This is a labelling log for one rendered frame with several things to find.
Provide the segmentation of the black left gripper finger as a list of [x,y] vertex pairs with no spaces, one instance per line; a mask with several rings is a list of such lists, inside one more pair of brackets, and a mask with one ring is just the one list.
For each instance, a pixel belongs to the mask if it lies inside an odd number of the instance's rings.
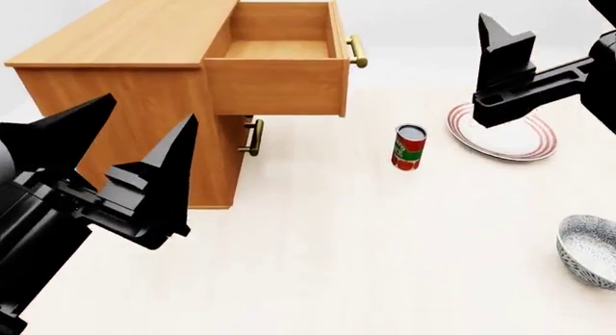
[[174,126],[141,160],[111,167],[103,198],[133,210],[139,219],[158,224],[172,235],[188,236],[187,225],[195,115]]
[[52,181],[95,187],[76,168],[116,105],[103,94],[31,123],[0,122],[0,190],[23,172],[43,170]]

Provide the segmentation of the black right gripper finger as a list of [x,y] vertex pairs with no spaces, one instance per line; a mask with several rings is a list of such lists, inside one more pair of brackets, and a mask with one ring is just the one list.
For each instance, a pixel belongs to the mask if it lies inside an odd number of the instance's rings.
[[478,16],[478,34],[481,56],[475,91],[534,76],[536,66],[530,56],[535,34],[511,35],[486,13]]
[[588,0],[611,25],[616,25],[616,0]]

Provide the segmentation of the wooden cabinet body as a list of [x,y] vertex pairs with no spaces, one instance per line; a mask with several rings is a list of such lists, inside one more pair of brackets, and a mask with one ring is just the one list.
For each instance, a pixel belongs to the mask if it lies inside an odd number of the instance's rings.
[[116,106],[78,166],[94,186],[198,120],[190,205],[232,205],[242,155],[216,112],[204,58],[239,0],[110,0],[6,61],[43,115],[111,94]]

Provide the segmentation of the open wooden drawer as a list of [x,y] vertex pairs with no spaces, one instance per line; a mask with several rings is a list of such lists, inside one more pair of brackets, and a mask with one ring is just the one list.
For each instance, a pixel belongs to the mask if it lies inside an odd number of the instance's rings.
[[203,60],[218,115],[346,113],[336,2],[239,2]]

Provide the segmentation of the black white patterned bowl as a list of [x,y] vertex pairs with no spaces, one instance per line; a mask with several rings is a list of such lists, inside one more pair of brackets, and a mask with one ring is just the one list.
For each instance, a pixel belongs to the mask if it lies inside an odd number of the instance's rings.
[[556,249],[576,279],[595,288],[616,291],[616,221],[568,216],[558,226]]

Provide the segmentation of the white plate with red rings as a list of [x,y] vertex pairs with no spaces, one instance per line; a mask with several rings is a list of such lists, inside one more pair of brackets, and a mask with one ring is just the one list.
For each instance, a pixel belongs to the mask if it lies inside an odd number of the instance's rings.
[[449,110],[447,127],[454,138],[475,152],[512,162],[540,161],[555,152],[556,134],[537,115],[486,128],[474,120],[473,108],[471,103],[454,106]]

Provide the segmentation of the red tomato soup can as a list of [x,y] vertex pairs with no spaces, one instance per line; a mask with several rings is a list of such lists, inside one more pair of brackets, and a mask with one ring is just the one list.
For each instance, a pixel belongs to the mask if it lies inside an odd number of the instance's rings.
[[391,162],[403,171],[417,169],[424,152],[427,133],[421,126],[405,123],[396,128]]

